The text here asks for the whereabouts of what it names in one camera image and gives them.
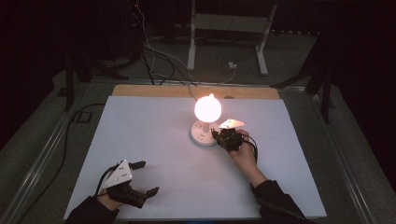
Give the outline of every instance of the white lamp base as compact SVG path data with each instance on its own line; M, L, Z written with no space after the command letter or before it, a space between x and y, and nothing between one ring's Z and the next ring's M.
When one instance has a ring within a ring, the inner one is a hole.
M191 138L201 147L211 147L214 146L217 142L216 139L212 136L212 130L219 132L219 125L216 122L209 123L209 132L204 132L205 123L197 120L191 126Z

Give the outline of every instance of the lamp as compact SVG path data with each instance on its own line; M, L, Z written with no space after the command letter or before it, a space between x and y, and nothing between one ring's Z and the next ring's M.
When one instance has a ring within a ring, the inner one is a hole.
M199 146L210 147L216 144L212 130L219 130L215 122L221 115L221 104L212 93L200 98L195 104L195 117L198 118L191 126L191 138Z

